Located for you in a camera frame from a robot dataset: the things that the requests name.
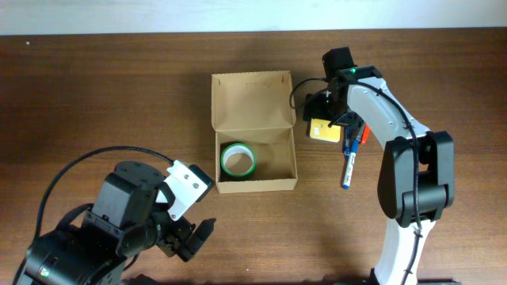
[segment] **white bracket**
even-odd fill
[[[167,212],[172,220],[177,221],[206,191],[207,186],[192,170],[179,161],[175,161],[167,171],[170,175],[164,182],[176,197]],[[167,203],[167,198],[162,192],[158,192],[155,202]]]

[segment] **red pen cap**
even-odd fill
[[[366,125],[364,126],[363,136],[361,137],[361,145],[364,145],[366,143],[369,135],[370,135],[370,127]]]

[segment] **marker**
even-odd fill
[[[345,139],[343,140],[343,155],[349,159],[350,155],[350,127],[345,128]]]
[[[366,143],[369,135],[370,135],[370,127],[366,125],[366,127],[364,127],[363,136],[361,137],[361,146],[363,146]]]
[[[345,177],[343,179],[343,189],[348,190],[350,187],[350,181],[352,180],[352,171],[354,169],[354,161],[356,159],[357,147],[361,141],[361,137],[363,136],[364,126],[366,124],[363,123],[359,131],[357,132],[357,137],[352,142],[352,149],[350,150],[349,160],[347,161],[347,168],[345,169]]]

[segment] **wooden table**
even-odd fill
[[[349,45],[375,65],[419,121],[456,144],[456,199],[428,237],[420,279],[465,284],[507,279],[507,29],[430,29],[0,38],[0,283],[8,283],[33,235],[44,189],[70,160],[111,145],[137,145],[214,174],[211,74],[290,70],[323,76],[321,57]],[[311,83],[299,92],[317,90]],[[367,276],[386,218],[376,194],[382,149],[360,148],[352,190],[339,186],[341,145],[295,126],[299,182],[291,192],[219,195],[190,209],[215,232],[185,264],[157,248],[124,274],[214,283]],[[56,186],[43,233],[71,208],[93,202],[122,160],[164,169],[130,152],[84,161]]]

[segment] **green led light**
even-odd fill
[[[44,278],[47,278],[49,276],[49,270],[42,268],[42,270],[40,270],[40,275]]]

